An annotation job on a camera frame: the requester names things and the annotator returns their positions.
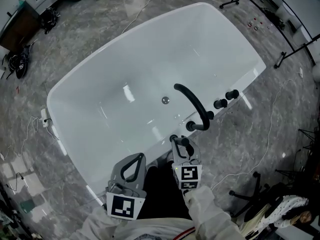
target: bathtub drain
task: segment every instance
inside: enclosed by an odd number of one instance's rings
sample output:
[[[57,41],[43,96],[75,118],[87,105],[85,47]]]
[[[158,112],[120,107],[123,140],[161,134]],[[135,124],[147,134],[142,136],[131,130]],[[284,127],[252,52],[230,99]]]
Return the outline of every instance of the bathtub drain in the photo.
[[[163,104],[166,105],[166,104],[168,104],[170,102],[170,99],[169,99],[169,97],[164,96],[161,101],[162,101]]]

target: white cable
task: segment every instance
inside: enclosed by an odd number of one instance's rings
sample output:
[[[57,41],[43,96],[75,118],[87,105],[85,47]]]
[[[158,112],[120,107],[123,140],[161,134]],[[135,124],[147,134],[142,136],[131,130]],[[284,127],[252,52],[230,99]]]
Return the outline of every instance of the white cable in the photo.
[[[34,116],[31,116],[30,117],[30,120],[29,120],[29,123],[28,123],[28,126],[26,127],[26,138],[25,138],[25,140],[23,141],[23,143],[22,143],[22,147],[21,147],[21,155],[18,155],[17,154],[17,156],[18,157],[21,157],[21,156],[23,156],[23,154],[24,154],[24,146],[25,146],[25,142],[26,142],[26,140],[28,139],[28,137],[29,137],[29,125],[30,125],[30,123],[31,123],[31,119],[33,119],[33,121],[32,121],[32,126],[33,126],[33,129],[34,129],[34,132],[38,132],[38,128],[39,128],[39,118],[38,117],[34,117]]]
[[[11,147],[12,147],[12,145],[10,145],[10,146],[7,147],[6,156],[5,156],[5,158],[4,158],[3,160],[6,160],[6,158],[8,157],[8,155],[9,155],[9,149],[10,149]]]
[[[57,140],[57,141],[60,141],[60,139],[59,139],[57,136],[55,136],[54,134],[52,134],[52,133],[48,130],[48,127],[46,127],[46,131],[51,135],[52,139]]]
[[[151,1],[152,1],[152,0],[149,0],[149,1],[145,4],[145,6],[142,7],[142,9],[137,13],[135,19],[130,22],[130,24],[122,31],[121,34],[123,34],[123,33],[131,26],[131,24],[134,23],[134,22],[137,20],[138,16],[139,16],[140,13],[142,12],[142,10],[143,10],[144,8],[146,8]]]
[[[265,156],[266,156],[266,154],[267,154],[267,152],[268,152],[268,149],[269,149],[270,132],[271,132],[271,127],[272,127],[272,116],[273,116],[273,113],[274,113],[274,105],[275,105],[275,103],[276,103],[278,94],[281,92],[282,87],[285,85],[285,83],[287,83],[287,82],[294,82],[294,81],[296,80],[298,74],[300,74],[300,72],[296,72],[296,73],[295,73],[295,78],[294,78],[294,79],[289,79],[289,80],[284,81],[284,82],[282,83],[279,91],[278,91],[277,94],[275,95],[275,99],[274,99],[274,101],[273,101],[273,103],[272,103],[272,110],[271,110],[271,116],[270,116],[270,127],[269,127],[269,132],[268,132],[266,150],[265,150],[264,155],[263,155],[263,157],[261,158],[260,162],[259,162],[256,166],[254,166],[249,172],[240,172],[240,173],[237,173],[237,174],[230,173],[230,174],[226,175],[222,180],[220,180],[217,184],[215,184],[215,185],[213,186],[213,188],[211,188],[211,191],[213,191],[214,188],[215,188],[216,186],[218,186],[221,182],[223,182],[223,181],[225,180],[225,178],[227,178],[228,176],[239,176],[239,175],[249,174],[249,173],[251,173],[255,168],[257,168],[257,167],[261,164],[262,160],[265,158]]]

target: black bag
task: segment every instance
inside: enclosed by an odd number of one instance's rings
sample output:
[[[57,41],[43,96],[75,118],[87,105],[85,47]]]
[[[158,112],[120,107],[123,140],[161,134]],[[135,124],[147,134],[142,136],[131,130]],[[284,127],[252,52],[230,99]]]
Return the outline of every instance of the black bag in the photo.
[[[47,8],[41,14],[41,28],[44,29],[45,34],[48,34],[56,26],[58,17],[60,14],[52,7]]]

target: floor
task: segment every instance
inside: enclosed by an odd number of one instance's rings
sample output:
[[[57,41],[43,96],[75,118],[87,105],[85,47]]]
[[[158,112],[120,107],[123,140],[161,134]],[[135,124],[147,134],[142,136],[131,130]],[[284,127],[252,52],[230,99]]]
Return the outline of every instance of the floor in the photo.
[[[5,157],[9,151],[4,161],[0,159],[1,182],[11,184],[16,190],[8,189],[8,194],[17,208],[21,202],[33,200],[35,208],[27,214],[20,209],[21,214],[45,239],[68,237],[82,226],[92,209],[100,205],[98,200],[104,202],[104,196],[101,194],[95,199],[91,195],[59,142],[42,125],[38,132],[30,125],[22,151],[30,117],[40,118],[50,89],[84,58],[119,36],[147,1],[62,3],[57,26],[47,35],[41,30],[34,37],[37,41],[25,78],[18,80],[11,76],[7,81],[5,78],[0,81],[0,152]],[[193,3],[206,2],[218,8],[227,1],[153,0],[131,27]],[[202,184],[213,188],[226,175],[249,172],[258,164],[255,170],[262,174],[263,184],[285,181],[275,169],[292,169],[296,151],[308,144],[298,129],[309,130],[316,126],[319,91],[312,78],[310,58],[302,50],[274,69],[280,52],[290,51],[277,29],[248,0],[240,0],[239,5],[231,4],[220,11],[249,40],[266,64],[266,70],[244,91],[244,98],[217,116],[208,131],[193,134],[202,152]],[[248,20],[255,15],[266,22],[258,31],[247,27]],[[303,79],[296,76],[300,67]],[[272,104],[280,86],[290,79],[294,81],[284,84],[274,103],[268,143]],[[295,168],[299,169],[305,159],[303,150],[297,154]],[[16,189],[18,172],[24,180],[18,177]],[[216,203],[234,212],[243,203],[229,196],[229,190],[245,194],[252,190],[253,184],[251,173],[228,176],[213,189]]]

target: red stripe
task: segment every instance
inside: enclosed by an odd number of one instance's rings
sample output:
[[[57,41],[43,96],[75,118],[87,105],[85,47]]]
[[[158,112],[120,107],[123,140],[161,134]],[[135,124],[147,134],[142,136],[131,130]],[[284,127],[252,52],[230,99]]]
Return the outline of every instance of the red stripe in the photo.
[[[192,231],[194,229],[195,229],[194,226],[192,228],[187,229],[186,231],[182,232],[181,234],[178,234],[173,240],[179,239],[179,237],[182,237],[184,234],[186,234],[187,232]]]

